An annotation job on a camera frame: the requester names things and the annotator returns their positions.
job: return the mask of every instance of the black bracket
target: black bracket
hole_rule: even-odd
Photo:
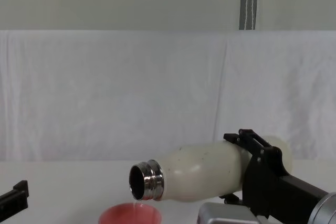
[[[20,181],[13,190],[0,196],[0,222],[28,208],[28,182]]]
[[[252,158],[243,178],[243,199],[223,196],[229,204],[243,204],[257,215],[270,215],[284,224],[307,224],[316,204],[327,192],[290,175],[282,152],[253,130],[224,134],[224,139],[249,151]]]
[[[243,206],[243,201],[236,195],[234,194],[227,194],[220,196],[221,199],[224,199],[225,204],[230,204],[230,205],[239,205]]]

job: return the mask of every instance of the pink bowl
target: pink bowl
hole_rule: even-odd
[[[160,224],[160,212],[140,203],[125,203],[106,210],[99,218],[99,224]]]

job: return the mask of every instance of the white bottle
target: white bottle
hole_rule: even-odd
[[[282,151],[290,173],[292,157],[276,137],[263,137]],[[251,155],[228,141],[184,146],[167,156],[141,162],[130,171],[130,187],[137,200],[196,201],[231,194],[241,189]]]

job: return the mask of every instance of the table surface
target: table surface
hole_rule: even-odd
[[[107,208],[134,202],[128,173],[135,161],[108,162],[0,162],[0,194],[20,180],[28,180],[28,209],[4,224],[97,224]],[[295,161],[293,175],[326,191],[336,191],[336,163]],[[207,200],[221,202],[219,198]],[[144,201],[162,214],[162,224],[196,223],[205,201]]]

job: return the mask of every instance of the white backdrop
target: white backdrop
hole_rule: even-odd
[[[147,160],[252,128],[336,159],[336,32],[0,33],[0,159]]]

